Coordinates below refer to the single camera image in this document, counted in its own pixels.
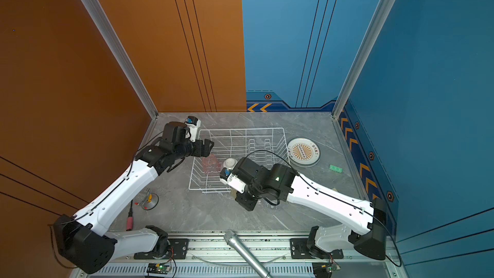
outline brown wall panel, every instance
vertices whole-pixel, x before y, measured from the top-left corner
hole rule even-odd
[[[159,111],[245,110],[242,0],[99,1]]]
[[[128,167],[150,117],[80,0],[0,0],[0,15],[0,156],[91,201]],[[55,213],[85,205],[1,159],[0,173],[70,205],[0,176],[0,192]],[[66,277],[47,227],[57,216],[0,201],[0,276]]]

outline marble surface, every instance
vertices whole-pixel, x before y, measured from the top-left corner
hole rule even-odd
[[[310,168],[297,168],[312,180],[340,193],[362,198],[349,171],[337,133],[324,112],[232,112],[232,113],[164,113],[160,114],[152,135],[162,131],[170,121],[183,122],[188,115],[202,121],[201,129],[283,127],[287,141],[295,137],[314,140],[321,151],[319,162]],[[134,206],[134,229],[155,225],[167,232],[225,230],[290,230],[309,231],[319,225],[339,224],[305,206],[282,202],[276,209],[259,201],[252,212],[244,210],[229,193],[202,193],[189,190],[193,158],[170,173],[163,173],[148,185],[160,200],[149,211]],[[342,173],[329,170],[330,164],[341,167]],[[115,219],[111,231],[124,231],[128,207]]]

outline white wire dish rack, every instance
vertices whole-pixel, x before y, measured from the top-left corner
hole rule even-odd
[[[214,147],[209,157],[194,157],[189,190],[200,190],[203,193],[229,192],[230,186],[219,180],[222,164],[227,158],[238,161],[251,152],[267,150],[289,161],[284,128],[205,129],[199,131],[199,138],[210,139]],[[253,153],[249,159],[268,169],[276,163],[284,164],[283,160],[267,151]]]

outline plate with orange sunburst design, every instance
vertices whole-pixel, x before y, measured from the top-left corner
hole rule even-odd
[[[295,138],[288,142],[288,157],[298,166],[309,167],[319,161],[321,152],[316,142],[306,138]]]

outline plate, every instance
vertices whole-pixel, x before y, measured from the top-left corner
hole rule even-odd
[[[318,145],[306,138],[295,138],[288,142],[288,157],[298,166],[310,167],[321,157]]]

